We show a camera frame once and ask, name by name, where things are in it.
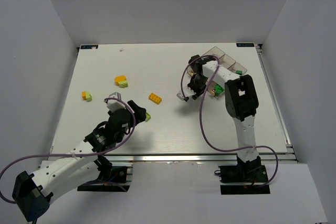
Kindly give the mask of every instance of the robotic arm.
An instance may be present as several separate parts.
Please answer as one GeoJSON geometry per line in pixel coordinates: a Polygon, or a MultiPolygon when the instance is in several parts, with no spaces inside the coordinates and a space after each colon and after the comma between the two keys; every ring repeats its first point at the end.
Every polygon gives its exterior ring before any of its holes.
{"type": "MultiPolygon", "coordinates": [[[[117,92],[110,97],[121,99],[117,92]]],[[[136,125],[145,121],[146,109],[132,100],[136,125]]],[[[68,191],[92,180],[107,182],[113,177],[112,164],[102,155],[78,157],[78,154],[99,153],[115,147],[133,126],[133,116],[123,104],[108,100],[109,119],[97,127],[70,151],[73,157],[60,158],[49,166],[31,174],[26,171],[16,177],[13,199],[27,221],[43,215],[56,199],[68,191]]]]}
{"type": "MultiPolygon", "coordinates": [[[[193,62],[191,68],[194,75],[190,83],[183,88],[185,97],[181,91],[177,94],[177,97],[184,101],[190,98],[196,100],[206,92],[206,82],[214,74],[218,65],[217,60],[211,56],[201,58],[196,55],[191,57],[189,63],[191,62],[193,62]]],[[[213,80],[225,87],[225,107],[235,122],[238,148],[255,146],[254,119],[259,102],[252,77],[240,76],[220,66],[213,80]]],[[[261,167],[261,160],[255,148],[239,150],[237,163],[243,180],[250,179],[254,171],[261,167]]]]}

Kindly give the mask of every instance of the yellow block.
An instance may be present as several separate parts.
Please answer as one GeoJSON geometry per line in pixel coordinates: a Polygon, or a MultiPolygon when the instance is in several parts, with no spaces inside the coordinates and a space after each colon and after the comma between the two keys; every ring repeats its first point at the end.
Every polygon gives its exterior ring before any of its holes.
{"type": "Polygon", "coordinates": [[[115,77],[114,81],[116,82],[117,85],[119,85],[118,82],[126,81],[126,76],[117,76],[117,77],[115,77]]]}
{"type": "Polygon", "coordinates": [[[156,104],[159,104],[162,101],[162,98],[159,97],[158,95],[154,94],[154,93],[151,93],[149,95],[149,100],[155,102],[156,104]]]}

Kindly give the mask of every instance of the black label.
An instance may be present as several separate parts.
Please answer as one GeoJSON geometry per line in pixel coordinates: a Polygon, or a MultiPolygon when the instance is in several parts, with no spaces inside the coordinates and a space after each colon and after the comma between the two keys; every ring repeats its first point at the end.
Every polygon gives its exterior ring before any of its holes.
{"type": "Polygon", "coordinates": [[[82,45],[80,49],[97,49],[98,45],[82,45]]]}
{"type": "Polygon", "coordinates": [[[253,43],[236,43],[237,47],[254,47],[253,43]]]}

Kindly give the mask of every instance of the white platform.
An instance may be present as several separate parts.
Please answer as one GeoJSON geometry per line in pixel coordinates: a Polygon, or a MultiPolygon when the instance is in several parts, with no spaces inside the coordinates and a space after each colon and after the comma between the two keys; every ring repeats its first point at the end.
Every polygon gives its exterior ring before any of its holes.
{"type": "MultiPolygon", "coordinates": [[[[193,55],[202,55],[217,46],[247,68],[253,77],[259,108],[255,120],[257,145],[269,145],[286,152],[285,137],[278,122],[260,61],[254,47],[237,48],[223,44],[133,44],[99,45],[98,49],[79,51],[65,107],[53,142],[52,153],[64,153],[83,140],[98,123],[108,119],[103,99],[118,91],[124,101],[134,100],[147,109],[152,119],[135,129],[134,135],[114,154],[208,154],[216,153],[204,142],[198,121],[197,101],[179,100],[181,74],[193,55]],[[126,75],[128,88],[114,84],[126,75]],[[91,102],[81,92],[87,90],[91,102]],[[162,97],[157,105],[150,93],[162,97]]],[[[224,96],[205,99],[204,126],[208,139],[219,148],[236,148],[237,136],[232,118],[225,108],[224,96]]]]}
{"type": "MultiPolygon", "coordinates": [[[[266,165],[268,174],[274,165],[266,165]]],[[[37,223],[308,224],[327,221],[307,165],[280,164],[270,195],[221,195],[216,164],[137,163],[127,193],[77,192],[37,223]]]]}

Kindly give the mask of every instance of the gray wall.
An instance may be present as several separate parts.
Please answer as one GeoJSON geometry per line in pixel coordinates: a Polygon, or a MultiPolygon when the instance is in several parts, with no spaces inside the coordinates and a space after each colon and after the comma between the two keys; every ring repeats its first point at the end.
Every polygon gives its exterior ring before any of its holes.
{"type": "Polygon", "coordinates": [[[51,0],[76,45],[261,43],[286,0],[51,0]]]}
{"type": "MultiPolygon", "coordinates": [[[[19,157],[47,153],[69,83],[76,48],[50,0],[0,0],[0,169],[19,157]]],[[[11,197],[15,177],[36,170],[24,161],[4,175],[11,197]]],[[[3,224],[21,223],[16,205],[0,200],[3,224]]]]}
{"type": "Polygon", "coordinates": [[[264,57],[299,161],[336,223],[336,0],[287,0],[264,57]]]}

